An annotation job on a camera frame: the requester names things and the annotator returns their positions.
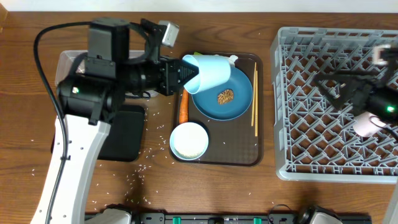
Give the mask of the light blue cup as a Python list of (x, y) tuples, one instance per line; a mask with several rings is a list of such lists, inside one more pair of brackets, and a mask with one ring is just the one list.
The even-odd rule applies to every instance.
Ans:
[(198, 67), (198, 75), (184, 84), (189, 94), (226, 83), (231, 75), (231, 64), (227, 57), (220, 55), (185, 55), (183, 61)]

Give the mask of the pink cup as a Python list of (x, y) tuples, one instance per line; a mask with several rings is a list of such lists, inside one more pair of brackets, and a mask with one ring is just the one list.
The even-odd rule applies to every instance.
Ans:
[(353, 129), (355, 133), (365, 138), (371, 137), (387, 126), (376, 115), (369, 112), (356, 116), (354, 120)]

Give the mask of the dark blue plate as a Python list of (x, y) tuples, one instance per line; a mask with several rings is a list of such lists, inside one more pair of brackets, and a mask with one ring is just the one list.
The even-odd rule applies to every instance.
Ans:
[[(218, 96), (226, 90), (233, 92), (233, 99), (225, 104), (219, 104)], [(233, 67), (226, 83), (192, 95), (192, 100), (205, 116), (218, 121), (229, 121), (241, 116), (250, 107), (252, 84), (244, 72)]]

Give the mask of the orange carrot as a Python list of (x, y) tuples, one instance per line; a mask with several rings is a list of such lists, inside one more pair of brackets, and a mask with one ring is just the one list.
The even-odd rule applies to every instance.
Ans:
[(188, 121), (188, 99), (189, 93), (186, 89), (183, 90), (182, 99), (180, 102), (179, 123), (183, 124)]

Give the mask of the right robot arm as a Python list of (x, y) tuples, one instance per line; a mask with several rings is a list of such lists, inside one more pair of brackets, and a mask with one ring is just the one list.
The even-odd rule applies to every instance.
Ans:
[(360, 73), (316, 75), (314, 82), (334, 108), (341, 110), (345, 103), (352, 104), (355, 116), (353, 129), (362, 137), (378, 131), (391, 135), (397, 150), (397, 90), (387, 85), (389, 78), (378, 79)]

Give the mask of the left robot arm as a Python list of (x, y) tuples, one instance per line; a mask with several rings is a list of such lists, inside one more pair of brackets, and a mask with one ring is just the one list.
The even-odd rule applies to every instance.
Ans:
[(83, 223), (96, 160), (125, 99), (173, 95), (198, 74), (197, 66), (160, 54), (177, 39), (173, 22), (102, 17), (86, 25), (88, 50), (48, 92), (55, 137), (33, 223)]

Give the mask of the grey dishwasher rack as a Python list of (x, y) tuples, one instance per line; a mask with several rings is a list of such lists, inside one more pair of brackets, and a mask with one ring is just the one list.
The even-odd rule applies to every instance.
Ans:
[(313, 82), (337, 70), (374, 72), (376, 45), (396, 44), (396, 30), (282, 27), (271, 45), (274, 146), (282, 180), (394, 184), (397, 142), (385, 131), (363, 138), (352, 105), (336, 110)]

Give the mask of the brown food piece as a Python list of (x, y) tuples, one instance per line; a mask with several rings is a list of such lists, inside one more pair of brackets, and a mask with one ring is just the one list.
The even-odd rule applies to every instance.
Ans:
[(219, 105), (230, 103), (233, 100), (234, 100), (234, 91), (231, 89), (224, 90), (217, 96), (217, 102)]

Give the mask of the crumpled white napkin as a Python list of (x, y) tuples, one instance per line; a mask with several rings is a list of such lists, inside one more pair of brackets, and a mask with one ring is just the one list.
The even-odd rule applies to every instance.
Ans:
[(235, 62), (239, 58), (237, 55), (230, 55), (230, 56), (222, 55), (221, 57), (225, 58), (232, 67), (235, 67)]

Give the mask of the brown serving tray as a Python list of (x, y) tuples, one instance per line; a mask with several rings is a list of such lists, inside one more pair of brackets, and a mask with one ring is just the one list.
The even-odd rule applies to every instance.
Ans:
[[(260, 57), (249, 53), (236, 53), (239, 58), (235, 67), (244, 72), (253, 84), (254, 62), (257, 62), (258, 90), (262, 91), (263, 64)], [(263, 157), (262, 148), (262, 94), (258, 93), (258, 137), (251, 126), (252, 104), (248, 110), (229, 121), (218, 121), (202, 114), (194, 105), (192, 95), (188, 101), (189, 121), (204, 127), (209, 136), (209, 145), (201, 157), (190, 161), (196, 164), (225, 166), (255, 166)]]

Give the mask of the light blue rice bowl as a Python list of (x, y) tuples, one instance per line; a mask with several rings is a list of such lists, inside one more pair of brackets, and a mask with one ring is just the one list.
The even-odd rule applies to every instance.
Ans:
[(181, 160), (192, 161), (206, 152), (209, 145), (207, 131), (193, 122), (179, 124), (171, 133), (170, 149)]

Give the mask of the wooden chopstick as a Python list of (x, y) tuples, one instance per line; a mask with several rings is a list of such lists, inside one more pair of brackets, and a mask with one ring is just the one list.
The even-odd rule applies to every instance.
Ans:
[(254, 118), (254, 127), (255, 127), (255, 137), (258, 137), (258, 71), (256, 71), (256, 92), (255, 92), (255, 118)]
[(254, 126), (255, 118), (255, 100), (256, 100), (256, 87), (257, 86), (257, 62), (254, 62), (254, 72), (253, 72), (253, 84), (252, 84), (252, 116), (251, 116), (251, 126)]

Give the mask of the black plastic tray bin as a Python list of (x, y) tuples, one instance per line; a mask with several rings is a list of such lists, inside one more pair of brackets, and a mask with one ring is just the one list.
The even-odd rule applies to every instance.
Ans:
[(138, 157), (144, 129), (144, 109), (137, 105), (121, 105), (113, 108), (99, 103), (63, 106), (63, 112), (104, 121), (111, 125), (108, 136), (98, 149), (98, 159), (106, 161), (132, 162)]

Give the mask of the clear plastic bin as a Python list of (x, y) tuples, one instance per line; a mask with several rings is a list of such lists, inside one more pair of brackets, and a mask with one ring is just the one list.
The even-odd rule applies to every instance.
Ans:
[[(70, 71), (70, 67), (77, 56), (82, 53), (87, 53), (87, 50), (65, 50), (60, 54), (60, 58), (58, 60), (57, 65), (57, 72), (55, 75), (55, 86), (58, 84), (68, 75)], [(144, 53), (143, 50), (130, 50), (129, 51), (129, 58), (136, 58), (141, 56)], [(76, 72), (84, 73), (85, 72), (85, 64), (82, 62), (79, 67), (77, 68)], [(156, 97), (159, 93), (154, 90), (149, 90), (148, 93), (150, 97)]]

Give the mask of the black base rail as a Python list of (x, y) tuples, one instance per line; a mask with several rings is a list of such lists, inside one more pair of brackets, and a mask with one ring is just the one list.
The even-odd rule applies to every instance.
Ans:
[(330, 210), (318, 206), (311, 206), (301, 213), (289, 211), (274, 211), (270, 214), (240, 215), (240, 214), (168, 214), (163, 212), (139, 213), (119, 206), (112, 206), (100, 213), (86, 213), (85, 223), (112, 223), (104, 217), (120, 213), (121, 219), (116, 223), (141, 223), (141, 224), (290, 224), (290, 223), (342, 223), (342, 224), (372, 224), (369, 215), (337, 215)]

